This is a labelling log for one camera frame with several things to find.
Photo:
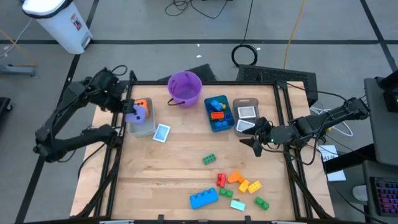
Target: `green lego brick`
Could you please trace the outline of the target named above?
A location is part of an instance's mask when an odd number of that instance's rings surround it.
[[[220,188],[220,195],[225,196],[225,197],[232,197],[234,192],[232,190]]]
[[[256,197],[254,199],[254,203],[256,203],[258,206],[260,206],[264,210],[267,210],[269,208],[269,204],[265,200],[261,199],[260,197]]]
[[[216,156],[214,154],[212,154],[210,156],[206,156],[206,157],[203,158],[203,163],[205,165],[207,165],[207,164],[209,164],[211,162],[214,162],[214,161],[216,161]]]

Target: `clear plastic container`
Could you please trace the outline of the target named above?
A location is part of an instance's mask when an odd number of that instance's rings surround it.
[[[135,135],[135,137],[152,135],[156,131],[155,110],[154,110],[154,105],[152,104],[152,100],[150,98],[143,98],[140,100],[147,101],[149,118],[146,118],[143,124],[128,123],[129,133]]]

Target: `keyboard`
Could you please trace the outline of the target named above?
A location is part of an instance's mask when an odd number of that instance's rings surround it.
[[[377,213],[398,217],[398,179],[371,177],[371,188]]]

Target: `yellow lego brick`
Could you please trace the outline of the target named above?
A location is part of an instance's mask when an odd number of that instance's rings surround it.
[[[256,182],[254,182],[253,184],[251,184],[251,185],[248,187],[248,191],[249,191],[250,194],[252,194],[253,192],[255,192],[256,190],[258,190],[258,189],[260,189],[260,188],[261,188],[261,184],[260,184],[260,182],[257,180]]]
[[[239,186],[239,190],[242,191],[242,193],[245,193],[245,191],[248,189],[248,187],[249,187],[249,181],[244,180],[242,182],[242,184]]]

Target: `table leg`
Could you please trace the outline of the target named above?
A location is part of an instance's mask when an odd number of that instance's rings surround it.
[[[360,165],[363,161],[376,161],[374,144],[369,144],[353,152],[330,159],[325,162],[325,171],[327,174],[336,172],[345,168]]]

